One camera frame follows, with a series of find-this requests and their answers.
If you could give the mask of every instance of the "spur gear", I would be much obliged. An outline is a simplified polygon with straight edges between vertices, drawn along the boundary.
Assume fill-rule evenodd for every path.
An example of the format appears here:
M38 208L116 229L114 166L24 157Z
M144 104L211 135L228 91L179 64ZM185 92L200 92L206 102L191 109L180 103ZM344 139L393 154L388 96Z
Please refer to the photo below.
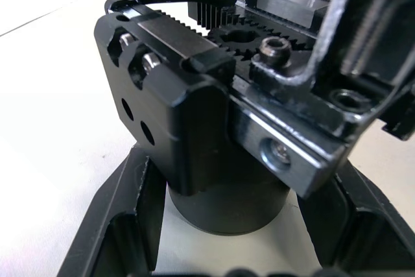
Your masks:
M212 29L206 38L219 47L227 47L229 51L235 52L235 56L250 59L256 54L262 40L271 35L271 30L257 24L236 23Z

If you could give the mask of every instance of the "cylindrical base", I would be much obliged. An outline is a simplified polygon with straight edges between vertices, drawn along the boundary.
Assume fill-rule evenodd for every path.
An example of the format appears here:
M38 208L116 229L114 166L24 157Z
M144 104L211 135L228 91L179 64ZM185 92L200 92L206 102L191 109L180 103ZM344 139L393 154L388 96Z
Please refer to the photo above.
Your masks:
M195 227L212 234L240 235L272 221L289 188L273 178L256 184L215 185L193 196L169 191L177 210Z

